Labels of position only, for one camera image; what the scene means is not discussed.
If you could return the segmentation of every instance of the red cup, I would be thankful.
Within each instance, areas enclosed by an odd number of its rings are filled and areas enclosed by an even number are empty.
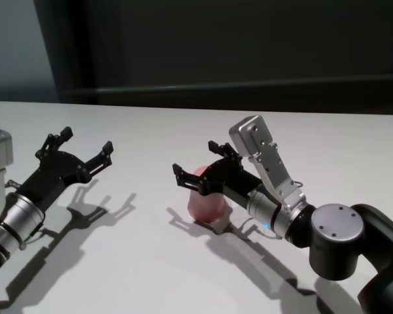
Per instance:
[[[207,167],[200,167],[194,175],[202,175]],[[191,191],[188,202],[189,214],[199,222],[211,223],[219,220],[225,213],[224,195],[213,193],[207,196],[200,195],[197,191]]]

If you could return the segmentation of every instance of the white tabletop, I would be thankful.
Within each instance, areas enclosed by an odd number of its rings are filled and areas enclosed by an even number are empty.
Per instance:
[[[115,147],[90,189],[69,187],[47,211],[54,233],[0,269],[0,313],[361,313],[356,295],[376,274],[364,258],[351,278],[331,283],[310,269],[307,249],[259,234],[253,249],[192,224],[189,191],[176,186],[172,164],[191,172],[217,160],[207,142],[230,142],[229,127],[253,114],[264,117],[311,204],[368,203],[393,220],[393,116],[0,103],[0,128],[14,145],[7,179],[27,179],[47,134],[65,126],[75,136],[62,150],[80,159],[107,140]],[[232,221],[246,220],[229,203]],[[81,229],[86,219],[70,225],[48,250],[69,206],[101,216],[89,228]],[[183,228],[171,223],[174,213]]]

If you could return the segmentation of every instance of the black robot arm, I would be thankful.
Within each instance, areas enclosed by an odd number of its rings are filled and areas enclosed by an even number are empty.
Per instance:
[[[278,236],[296,247],[309,247],[310,265],[323,278],[350,277],[358,256],[364,255],[378,274],[359,293],[361,307],[367,314],[393,313],[393,222],[368,205],[315,208],[307,203],[261,117],[244,119],[230,134],[239,152],[255,164],[261,179],[243,169],[241,155],[229,144],[219,147],[210,142],[210,150],[223,158],[200,176],[175,164],[178,185],[201,195],[223,193]]]
[[[87,162],[59,150],[73,137],[66,127],[59,135],[49,134],[37,151],[39,168],[23,183],[4,184],[5,167],[12,163],[12,137],[0,130],[0,267],[17,248],[43,225],[46,210],[61,193],[75,183],[88,183],[93,176],[112,164],[113,146],[107,142],[101,152]],[[5,195],[5,186],[16,192]]]
[[[31,200],[45,212],[61,193],[75,183],[88,183],[93,176],[112,164],[112,142],[108,141],[102,151],[88,162],[58,150],[73,137],[66,127],[60,135],[49,134],[44,145],[35,156],[40,160],[39,168],[16,189],[16,193]]]

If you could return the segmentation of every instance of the table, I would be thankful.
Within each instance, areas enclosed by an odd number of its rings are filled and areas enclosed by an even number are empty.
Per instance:
[[[80,159],[107,140],[115,147],[113,165],[68,188],[47,211],[45,235],[0,269],[0,313],[361,313],[356,295],[376,274],[364,258],[331,283],[310,269],[307,249],[254,221],[266,236],[251,235],[252,246],[192,224],[172,164],[212,163],[207,142],[230,142],[229,127],[253,114],[309,202],[368,203],[393,220],[393,116],[0,102],[0,128],[14,143],[7,179],[23,182],[47,134],[65,126],[74,137],[62,150]],[[232,221],[246,220],[229,203]],[[67,208],[83,216],[70,223]]]

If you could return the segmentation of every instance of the black cylinder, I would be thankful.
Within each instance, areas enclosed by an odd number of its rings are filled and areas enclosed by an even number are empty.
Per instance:
[[[388,268],[371,280],[358,295],[366,314],[393,313],[393,268]]]
[[[313,212],[311,224],[312,269],[328,280],[350,277],[356,268],[364,234],[361,216],[350,207],[329,204]]]

